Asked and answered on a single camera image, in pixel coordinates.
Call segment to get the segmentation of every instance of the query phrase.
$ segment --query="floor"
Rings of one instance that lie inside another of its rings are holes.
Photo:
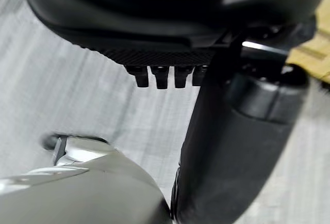
[[[122,66],[47,30],[24,0],[0,0],[0,177],[51,165],[51,132],[101,136],[141,165],[167,200],[198,88],[139,89]],[[330,94],[312,82],[268,183],[237,223],[330,222]]]

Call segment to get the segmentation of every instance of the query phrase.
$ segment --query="black plastic housing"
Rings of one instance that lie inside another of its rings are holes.
[[[299,67],[266,65],[244,65],[224,85],[216,67],[207,72],[173,187],[178,223],[233,223],[270,176],[309,84]]]

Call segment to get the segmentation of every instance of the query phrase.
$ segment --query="wooden surface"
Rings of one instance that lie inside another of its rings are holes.
[[[300,65],[312,76],[330,83],[330,0],[322,1],[317,18],[314,39],[293,50],[288,63]]]

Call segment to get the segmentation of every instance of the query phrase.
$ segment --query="gray carpet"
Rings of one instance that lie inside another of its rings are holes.
[[[47,30],[24,0],[0,0],[0,177],[50,166],[40,138],[101,136],[148,171],[170,199],[198,93],[140,89],[122,66]],[[238,223],[330,222],[330,95],[313,82],[280,162]]]

